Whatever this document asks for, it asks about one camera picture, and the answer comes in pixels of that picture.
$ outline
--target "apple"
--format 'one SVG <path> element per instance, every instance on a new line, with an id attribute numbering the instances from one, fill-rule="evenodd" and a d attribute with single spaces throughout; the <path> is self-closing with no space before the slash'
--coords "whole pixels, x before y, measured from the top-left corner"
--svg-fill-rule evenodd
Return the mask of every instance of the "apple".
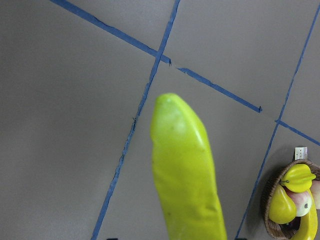
<path id="1" fill-rule="evenodd" d="M 313 180 L 310 191 L 315 203 L 315 208 L 320 209 L 320 181 Z"/>
<path id="2" fill-rule="evenodd" d="M 290 191 L 289 189 L 285 189 L 285 192 L 293 200 L 296 206 L 297 217 L 302 217 L 310 211 L 312 197 L 308 191 L 297 193 Z"/>

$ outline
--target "banana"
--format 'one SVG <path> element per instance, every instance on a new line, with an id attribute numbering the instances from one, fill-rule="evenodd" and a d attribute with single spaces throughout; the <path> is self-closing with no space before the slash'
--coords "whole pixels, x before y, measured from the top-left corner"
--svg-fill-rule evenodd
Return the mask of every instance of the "banana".
<path id="1" fill-rule="evenodd" d="M 298 232 L 290 240 L 314 240 L 318 229 L 318 216 L 316 204 L 312 197 L 312 206 L 310 211 L 301 217 Z"/>
<path id="2" fill-rule="evenodd" d="M 152 172 L 170 240 L 226 240 L 206 129 L 174 93 L 156 99 Z"/>

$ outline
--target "fruit basket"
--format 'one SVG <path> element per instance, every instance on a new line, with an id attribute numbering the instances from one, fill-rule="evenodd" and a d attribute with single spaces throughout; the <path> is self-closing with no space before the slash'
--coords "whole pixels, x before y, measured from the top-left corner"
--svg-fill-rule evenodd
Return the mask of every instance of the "fruit basket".
<path id="1" fill-rule="evenodd" d="M 286 174 L 286 172 L 296 164 L 308 165 L 311 170 L 311 173 L 313 173 L 316 176 L 314 180 L 320 181 L 320 166 L 312 163 L 307 159 L 294 160 L 293 162 L 286 165 L 285 167 L 280 168 L 268 179 L 261 196 L 260 207 L 261 207 L 261 212 L 264 219 L 264 225 L 265 225 L 266 231 L 274 239 L 289 240 L 298 231 L 296 229 L 290 229 L 286 227 L 285 224 L 275 223 L 269 218 L 270 202 L 275 192 L 275 189 L 277 185 L 280 183 L 281 178 Z"/>

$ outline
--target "yellow pear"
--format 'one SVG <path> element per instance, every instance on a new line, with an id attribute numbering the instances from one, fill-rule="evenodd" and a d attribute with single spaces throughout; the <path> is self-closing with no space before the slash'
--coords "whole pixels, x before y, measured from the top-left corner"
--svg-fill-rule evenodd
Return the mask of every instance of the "yellow pear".
<path id="1" fill-rule="evenodd" d="M 286 224 L 291 222 L 297 214 L 297 208 L 294 201 L 287 195 L 285 189 L 278 184 L 272 195 L 269 218 L 277 224 Z"/>

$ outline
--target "yellow starfruit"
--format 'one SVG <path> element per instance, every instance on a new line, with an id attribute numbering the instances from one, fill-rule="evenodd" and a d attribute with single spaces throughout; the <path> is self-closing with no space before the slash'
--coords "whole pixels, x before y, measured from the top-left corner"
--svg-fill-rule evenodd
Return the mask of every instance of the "yellow starfruit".
<path id="1" fill-rule="evenodd" d="M 310 189 L 312 180 L 316 175 L 311 173 L 310 167 L 306 164 L 299 163 L 293 165 L 281 178 L 280 184 L 286 186 L 295 193 L 303 193 Z"/>

